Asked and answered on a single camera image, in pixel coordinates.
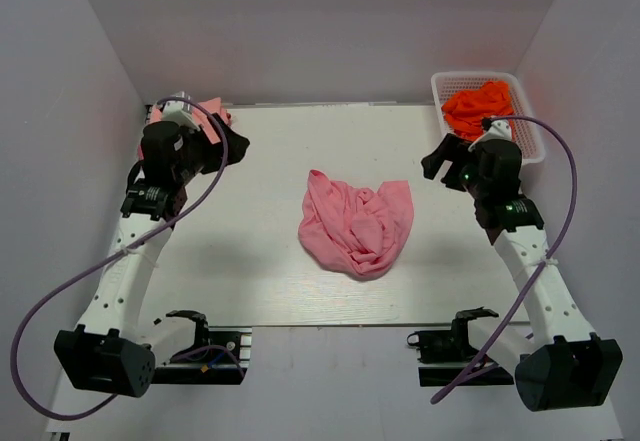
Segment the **pink t shirt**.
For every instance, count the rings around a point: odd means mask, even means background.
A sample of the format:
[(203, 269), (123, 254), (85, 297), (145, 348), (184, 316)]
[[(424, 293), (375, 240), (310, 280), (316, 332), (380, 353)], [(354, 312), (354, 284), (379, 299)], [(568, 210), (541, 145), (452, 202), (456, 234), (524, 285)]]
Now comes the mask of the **pink t shirt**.
[(386, 274), (403, 250), (414, 221), (406, 180), (374, 191), (311, 170), (302, 202), (298, 239), (322, 268), (358, 281)]

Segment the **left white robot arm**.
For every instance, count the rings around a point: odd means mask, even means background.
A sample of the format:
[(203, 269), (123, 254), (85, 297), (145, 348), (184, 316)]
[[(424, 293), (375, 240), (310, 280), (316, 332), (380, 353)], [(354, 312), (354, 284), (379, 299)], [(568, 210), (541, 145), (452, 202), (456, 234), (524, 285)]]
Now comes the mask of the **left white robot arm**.
[(187, 184), (199, 174), (240, 162), (248, 138), (223, 126), (224, 141), (211, 142), (201, 128), (172, 121), (147, 125), (142, 159), (131, 170), (112, 244), (114, 260), (73, 330), (62, 330), (54, 352), (74, 388), (140, 397), (155, 372), (172, 360), (198, 359), (209, 343), (204, 314), (173, 310), (139, 324), (158, 258), (186, 213)]

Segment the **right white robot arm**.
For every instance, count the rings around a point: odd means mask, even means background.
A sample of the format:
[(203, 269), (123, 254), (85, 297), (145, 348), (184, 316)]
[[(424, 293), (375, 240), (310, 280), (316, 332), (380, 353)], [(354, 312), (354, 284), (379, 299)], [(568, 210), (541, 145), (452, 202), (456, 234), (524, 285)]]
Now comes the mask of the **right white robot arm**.
[(425, 178), (451, 165), (442, 182), (467, 192), (478, 224), (518, 290), (504, 314), (460, 311), (452, 344), (473, 354), (469, 364), (437, 393), (438, 403), (456, 386), (483, 374), (483, 361), (508, 373), (532, 412), (600, 406), (622, 364), (613, 339), (603, 339), (583, 316), (553, 258), (544, 221), (520, 189), (522, 153), (508, 139), (472, 144), (452, 134), (421, 161)]

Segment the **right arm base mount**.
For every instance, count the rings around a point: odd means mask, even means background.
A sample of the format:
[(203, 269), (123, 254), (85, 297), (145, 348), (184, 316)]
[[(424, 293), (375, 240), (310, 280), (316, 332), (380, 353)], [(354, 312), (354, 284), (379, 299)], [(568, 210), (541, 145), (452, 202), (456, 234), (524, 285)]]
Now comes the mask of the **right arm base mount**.
[(469, 344), (468, 324), (480, 318), (497, 318), (484, 307), (456, 313), (446, 329), (414, 331), (406, 338), (408, 347), (418, 353), (421, 387), (444, 387), (473, 359), (477, 350)]

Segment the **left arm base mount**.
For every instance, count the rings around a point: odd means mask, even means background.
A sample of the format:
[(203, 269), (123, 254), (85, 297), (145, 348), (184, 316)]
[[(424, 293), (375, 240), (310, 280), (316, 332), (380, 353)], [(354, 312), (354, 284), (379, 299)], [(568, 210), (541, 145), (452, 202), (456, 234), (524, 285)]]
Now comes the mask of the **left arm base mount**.
[(174, 310), (155, 319), (140, 341), (155, 356), (156, 385), (239, 386), (249, 368), (252, 330), (212, 327), (200, 312)]

